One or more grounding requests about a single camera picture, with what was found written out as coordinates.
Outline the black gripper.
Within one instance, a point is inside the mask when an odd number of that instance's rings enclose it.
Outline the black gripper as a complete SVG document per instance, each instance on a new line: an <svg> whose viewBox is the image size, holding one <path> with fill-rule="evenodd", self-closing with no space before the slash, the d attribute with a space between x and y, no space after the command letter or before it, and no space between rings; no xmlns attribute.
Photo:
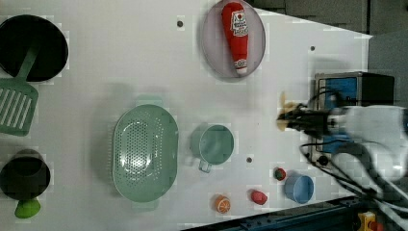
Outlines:
<svg viewBox="0 0 408 231"><path fill-rule="evenodd" d="M286 129L294 129L312 138L321 139L329 134L328 116L328 111L315 111L304 104L298 104L293 111L285 114L285 119L289 122Z"/></svg>

